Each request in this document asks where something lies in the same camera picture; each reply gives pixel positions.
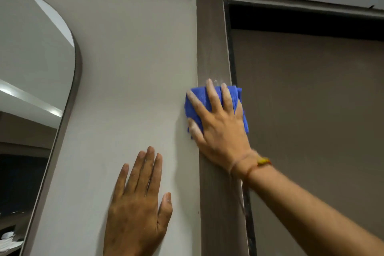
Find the folded cloth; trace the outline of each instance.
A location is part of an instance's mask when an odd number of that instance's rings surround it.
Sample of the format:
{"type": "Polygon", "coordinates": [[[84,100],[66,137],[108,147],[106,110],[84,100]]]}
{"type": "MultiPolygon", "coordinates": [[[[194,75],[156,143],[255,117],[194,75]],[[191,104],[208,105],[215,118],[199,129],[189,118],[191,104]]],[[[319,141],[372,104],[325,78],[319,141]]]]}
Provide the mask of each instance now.
{"type": "MultiPolygon", "coordinates": [[[[215,89],[216,89],[216,92],[218,94],[218,97],[220,98],[221,105],[223,105],[223,97],[221,95],[221,87],[217,86],[217,87],[215,87],[215,89]]],[[[235,111],[237,108],[238,100],[241,101],[242,89],[237,88],[236,86],[228,86],[228,89],[229,89],[229,93],[231,93],[231,97],[232,97],[233,111],[235,111]]],[[[208,111],[212,112],[212,105],[211,105],[209,98],[208,98],[207,89],[205,87],[196,87],[196,88],[192,88],[191,90],[197,96],[197,98],[204,104],[205,108],[208,111]]],[[[187,96],[185,97],[184,109],[185,109],[185,115],[188,118],[192,118],[197,123],[200,130],[204,133],[203,124],[201,123],[201,119],[197,115],[197,113],[195,112],[195,109],[193,108],[193,106],[192,106],[192,104],[189,101],[187,96]]],[[[245,112],[244,111],[243,111],[243,122],[244,122],[245,132],[248,133],[249,132],[248,123],[247,123],[247,119],[245,118],[245,112]]]]}

